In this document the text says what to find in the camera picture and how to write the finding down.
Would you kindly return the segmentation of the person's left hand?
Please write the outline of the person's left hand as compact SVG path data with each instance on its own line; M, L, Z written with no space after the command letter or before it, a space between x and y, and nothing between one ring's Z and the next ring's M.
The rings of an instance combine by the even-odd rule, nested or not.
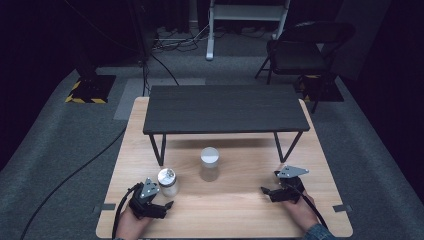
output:
M152 221L149 217L137 218L127 207L120 214L114 240L138 240Z

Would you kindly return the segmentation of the black folding chair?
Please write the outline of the black folding chair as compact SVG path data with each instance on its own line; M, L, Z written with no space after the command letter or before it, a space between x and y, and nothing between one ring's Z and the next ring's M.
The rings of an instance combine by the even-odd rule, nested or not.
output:
M276 40L269 40L266 45L267 56L255 77L262 71L267 72L267 82L271 74L319 76L321 82L314 93L315 100L311 112L325 92L325 86L334 79L331 72L337 51L355 34L356 28L351 23L331 21L302 22L285 29Z

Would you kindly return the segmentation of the grey leaning panel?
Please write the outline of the grey leaning panel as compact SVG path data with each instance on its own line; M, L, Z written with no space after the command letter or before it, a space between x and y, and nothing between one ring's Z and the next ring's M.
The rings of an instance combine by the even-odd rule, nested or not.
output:
M356 32L337 52L332 71L357 80L392 0L343 0L337 22L351 23Z

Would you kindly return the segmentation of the black base with hazard stripes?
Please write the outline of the black base with hazard stripes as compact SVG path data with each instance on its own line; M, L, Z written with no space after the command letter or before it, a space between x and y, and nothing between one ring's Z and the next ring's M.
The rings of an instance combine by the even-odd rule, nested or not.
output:
M65 102L105 104L115 79L115 75L97 75L92 79L80 77Z

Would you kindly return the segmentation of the black shelf with metal legs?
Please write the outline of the black shelf with metal legs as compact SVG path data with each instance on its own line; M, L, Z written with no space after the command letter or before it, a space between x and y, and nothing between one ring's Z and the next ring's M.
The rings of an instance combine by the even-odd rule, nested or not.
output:
M295 90L288 85L154 86L143 127L159 165L169 134L227 134L310 130Z

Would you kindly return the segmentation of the glass jar with white lid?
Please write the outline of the glass jar with white lid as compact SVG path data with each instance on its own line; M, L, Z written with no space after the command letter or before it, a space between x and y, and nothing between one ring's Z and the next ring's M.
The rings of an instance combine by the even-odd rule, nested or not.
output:
M200 177L206 182L215 181L219 176L219 152L214 147L206 147L201 151Z

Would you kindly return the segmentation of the glass jar with silver lid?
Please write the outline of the glass jar with silver lid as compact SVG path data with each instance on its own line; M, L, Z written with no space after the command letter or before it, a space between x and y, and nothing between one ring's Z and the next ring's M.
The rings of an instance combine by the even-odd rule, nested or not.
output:
M177 175L173 169L161 169L157 175L157 180L164 196L175 197L178 194L179 185Z

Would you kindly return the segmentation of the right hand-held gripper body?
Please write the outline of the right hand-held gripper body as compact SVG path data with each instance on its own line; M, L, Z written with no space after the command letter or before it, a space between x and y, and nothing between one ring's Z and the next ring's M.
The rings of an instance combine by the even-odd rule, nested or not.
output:
M307 169L289 165L285 165L281 170L275 171L281 188L269 191L271 201L282 202L292 200L297 202L305 190L300 175L308 173L309 171Z

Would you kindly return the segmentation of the white metal stand frame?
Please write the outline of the white metal stand frame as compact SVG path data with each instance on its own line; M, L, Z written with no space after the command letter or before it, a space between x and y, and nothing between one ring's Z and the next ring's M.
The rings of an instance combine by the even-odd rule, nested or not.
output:
M215 0L211 0L208 11L209 34L205 59L207 61L212 61L214 59L214 23L216 20L278 22L278 28L272 34L272 38L277 39L284 30L290 5L291 0L282 0L282 3L276 6L223 5L216 4Z

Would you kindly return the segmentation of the person's right hand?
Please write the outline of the person's right hand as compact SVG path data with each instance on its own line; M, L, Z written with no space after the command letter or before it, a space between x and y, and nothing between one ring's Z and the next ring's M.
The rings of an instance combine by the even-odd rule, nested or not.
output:
M311 226L319 223L316 214L303 198L299 199L296 203L283 201L282 206L303 232L306 232Z

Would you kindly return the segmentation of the grey floor mat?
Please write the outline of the grey floor mat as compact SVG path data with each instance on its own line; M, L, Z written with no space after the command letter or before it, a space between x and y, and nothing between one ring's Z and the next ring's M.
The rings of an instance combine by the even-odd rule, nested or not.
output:
M115 120L128 120L131 114L134 101L137 97L142 97L143 93L145 96L149 95L149 89L152 86L176 86L176 82L172 78L149 78L147 80L146 89L143 89L144 83L142 79L130 78L121 96L120 102L115 111Z

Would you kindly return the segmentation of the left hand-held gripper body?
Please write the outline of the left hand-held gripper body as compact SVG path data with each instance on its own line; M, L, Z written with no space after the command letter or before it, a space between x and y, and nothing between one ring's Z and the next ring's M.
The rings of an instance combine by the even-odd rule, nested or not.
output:
M160 188L150 178L137 183L133 187L133 195L129 201L129 207L137 218L149 217L163 219L167 214L165 205L153 203Z

